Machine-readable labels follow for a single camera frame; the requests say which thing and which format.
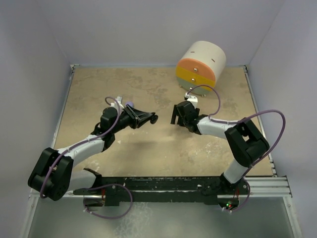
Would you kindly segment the black earbud charging case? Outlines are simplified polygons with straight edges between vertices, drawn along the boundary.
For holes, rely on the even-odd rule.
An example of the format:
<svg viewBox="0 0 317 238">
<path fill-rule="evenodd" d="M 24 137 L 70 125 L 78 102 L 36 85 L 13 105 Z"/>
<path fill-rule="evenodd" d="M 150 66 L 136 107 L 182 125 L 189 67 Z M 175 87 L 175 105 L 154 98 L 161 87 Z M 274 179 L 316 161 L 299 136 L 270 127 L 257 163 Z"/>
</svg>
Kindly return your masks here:
<svg viewBox="0 0 317 238">
<path fill-rule="evenodd" d="M 153 115 L 150 119 L 151 124 L 155 124 L 158 121 L 158 115 Z"/>
</svg>

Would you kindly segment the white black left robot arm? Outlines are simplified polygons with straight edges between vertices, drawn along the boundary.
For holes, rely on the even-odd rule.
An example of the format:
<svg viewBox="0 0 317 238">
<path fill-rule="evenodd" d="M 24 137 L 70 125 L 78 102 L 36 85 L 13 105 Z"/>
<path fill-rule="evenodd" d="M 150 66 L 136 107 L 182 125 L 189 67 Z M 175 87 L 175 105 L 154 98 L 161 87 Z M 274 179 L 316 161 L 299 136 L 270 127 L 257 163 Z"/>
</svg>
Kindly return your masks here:
<svg viewBox="0 0 317 238">
<path fill-rule="evenodd" d="M 28 186 L 42 197 L 53 201 L 61 199 L 69 190 L 74 166 L 108 149 L 117 132 L 126 127 L 137 129 L 147 122 L 155 124 L 158 118 L 154 112 L 143 112 L 131 106 L 120 110 L 105 108 L 100 122 L 84 140 L 58 150 L 48 147 L 42 151 L 29 176 Z"/>
</svg>

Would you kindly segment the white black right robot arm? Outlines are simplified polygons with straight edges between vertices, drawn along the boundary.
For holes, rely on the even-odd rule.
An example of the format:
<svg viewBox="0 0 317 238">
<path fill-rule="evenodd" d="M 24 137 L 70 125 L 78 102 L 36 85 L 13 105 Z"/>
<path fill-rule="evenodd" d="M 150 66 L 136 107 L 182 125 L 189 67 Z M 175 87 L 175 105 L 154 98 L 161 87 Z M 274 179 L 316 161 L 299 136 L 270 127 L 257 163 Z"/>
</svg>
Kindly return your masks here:
<svg viewBox="0 0 317 238">
<path fill-rule="evenodd" d="M 245 172 L 268 151 L 269 143 L 250 119 L 244 122 L 216 121 L 199 112 L 193 103 L 183 101 L 174 105 L 171 123 L 185 127 L 191 133 L 227 140 L 234 160 L 221 175 L 224 179 L 220 188 L 224 193 L 232 194 Z"/>
</svg>

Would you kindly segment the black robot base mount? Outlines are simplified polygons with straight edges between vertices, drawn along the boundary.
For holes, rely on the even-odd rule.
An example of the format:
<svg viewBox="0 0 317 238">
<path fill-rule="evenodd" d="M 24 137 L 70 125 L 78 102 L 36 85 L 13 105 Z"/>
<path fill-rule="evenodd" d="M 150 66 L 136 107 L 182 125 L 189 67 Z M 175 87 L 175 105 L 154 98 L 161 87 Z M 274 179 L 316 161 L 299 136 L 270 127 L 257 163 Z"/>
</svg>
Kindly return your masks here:
<svg viewBox="0 0 317 238">
<path fill-rule="evenodd" d="M 249 195 L 250 186 L 241 179 L 230 184 L 224 176 L 198 177 L 96 177 L 92 186 L 80 186 L 75 195 L 100 195 L 105 206 L 120 202 L 203 203 L 234 208 L 241 195 Z"/>
</svg>

